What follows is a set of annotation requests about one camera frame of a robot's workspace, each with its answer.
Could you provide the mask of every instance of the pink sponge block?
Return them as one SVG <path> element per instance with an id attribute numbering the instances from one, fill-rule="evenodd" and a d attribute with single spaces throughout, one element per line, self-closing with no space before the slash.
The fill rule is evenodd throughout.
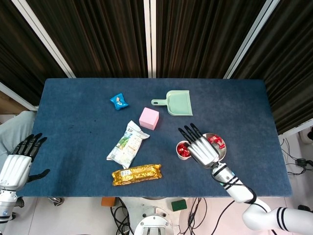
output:
<path id="1" fill-rule="evenodd" d="M 158 111 L 144 108 L 139 118 L 140 126 L 154 130 L 158 121 Z"/>

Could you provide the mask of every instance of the blue candy wrapper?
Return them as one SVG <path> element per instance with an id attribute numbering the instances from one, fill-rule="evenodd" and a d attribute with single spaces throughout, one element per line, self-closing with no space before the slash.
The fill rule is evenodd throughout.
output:
<path id="1" fill-rule="evenodd" d="M 120 110 L 128 106 L 128 103 L 125 102 L 124 96 L 122 93 L 117 94 L 116 96 L 112 97 L 110 101 L 113 102 L 116 110 Z"/>

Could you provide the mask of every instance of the white snack package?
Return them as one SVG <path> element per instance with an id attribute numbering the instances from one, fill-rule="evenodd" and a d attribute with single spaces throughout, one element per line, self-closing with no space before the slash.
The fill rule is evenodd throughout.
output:
<path id="1" fill-rule="evenodd" d="M 149 137 L 136 123 L 130 121 L 127 124 L 124 136 L 119 140 L 111 153 L 108 154 L 107 160 L 113 160 L 121 164 L 124 169 L 129 168 L 140 148 L 142 140 Z"/>

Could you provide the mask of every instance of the table surface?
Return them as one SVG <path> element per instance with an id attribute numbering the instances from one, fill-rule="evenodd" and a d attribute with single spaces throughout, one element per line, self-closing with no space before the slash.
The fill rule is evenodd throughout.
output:
<path id="1" fill-rule="evenodd" d="M 152 106 L 170 90 L 190 90 L 193 116 L 171 116 L 166 106 Z M 115 110 L 110 98 L 123 93 L 129 106 Z M 144 107 L 159 111 L 154 131 L 144 140 L 132 166 L 161 164 L 163 177 L 112 186 L 112 172 L 122 169 L 106 156 L 123 136 L 127 123 L 139 124 Z M 76 78 L 48 79 L 33 133 L 48 137 L 31 174 L 49 168 L 43 179 L 26 184 L 23 196 L 224 197 L 227 192 L 192 158 L 175 152 L 183 140 L 177 130 L 195 123 L 226 142 L 223 162 L 258 196 L 290 196 L 283 155 L 261 80 Z"/>

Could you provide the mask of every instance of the green object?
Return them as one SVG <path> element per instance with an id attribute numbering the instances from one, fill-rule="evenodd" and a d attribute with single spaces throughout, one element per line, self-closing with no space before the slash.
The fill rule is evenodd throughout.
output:
<path id="1" fill-rule="evenodd" d="M 155 106 L 167 105 L 167 111 L 174 116 L 192 116 L 189 91 L 169 91 L 166 99 L 153 99 Z"/>
<path id="2" fill-rule="evenodd" d="M 174 212 L 187 209 L 186 200 L 182 199 L 179 201 L 172 202 L 172 209 Z"/>

